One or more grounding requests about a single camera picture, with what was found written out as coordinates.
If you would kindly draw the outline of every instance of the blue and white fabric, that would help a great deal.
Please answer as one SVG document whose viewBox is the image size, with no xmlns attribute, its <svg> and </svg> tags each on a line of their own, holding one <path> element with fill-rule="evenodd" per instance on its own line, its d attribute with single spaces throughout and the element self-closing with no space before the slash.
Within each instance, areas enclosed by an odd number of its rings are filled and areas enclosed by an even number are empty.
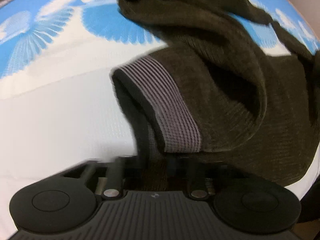
<svg viewBox="0 0 320 240">
<path fill-rule="evenodd" d="M 320 47 L 286 0 L 250 1 L 312 53 Z M 271 26 L 236 19 L 265 53 L 289 54 Z M 0 239 L 15 232 L 8 204 L 21 187 L 88 158 L 135 154 L 109 73 L 162 46 L 116 0 L 14 0 L 0 9 Z M 302 198 L 318 174 L 319 152 L 288 188 Z"/>
</svg>

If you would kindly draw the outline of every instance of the black plastic device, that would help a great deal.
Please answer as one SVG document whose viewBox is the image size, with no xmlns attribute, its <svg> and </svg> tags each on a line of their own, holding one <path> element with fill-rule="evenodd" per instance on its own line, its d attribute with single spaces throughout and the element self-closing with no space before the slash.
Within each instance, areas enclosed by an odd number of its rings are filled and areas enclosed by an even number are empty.
<svg viewBox="0 0 320 240">
<path fill-rule="evenodd" d="M 226 163 L 167 156 L 165 191 L 142 191 L 137 156 L 87 161 L 18 191 L 11 240 L 297 240 L 289 190 Z"/>
</svg>

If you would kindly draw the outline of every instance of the patterned bedsheet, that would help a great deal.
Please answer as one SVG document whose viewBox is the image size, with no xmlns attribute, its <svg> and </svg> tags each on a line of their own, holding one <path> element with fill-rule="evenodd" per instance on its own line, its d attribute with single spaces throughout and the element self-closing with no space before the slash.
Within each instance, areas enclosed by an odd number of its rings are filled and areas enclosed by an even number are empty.
<svg viewBox="0 0 320 240">
<path fill-rule="evenodd" d="M 314 53 L 320 43 L 287 0 L 250 0 Z M 234 16 L 269 55 L 289 54 L 272 27 Z M 166 46 L 126 20 L 116 0 L 14 0 L 0 9 L 0 240 L 21 187 L 88 158 L 135 154 L 110 69 Z M 319 152 L 299 198 L 319 174 Z"/>
</svg>

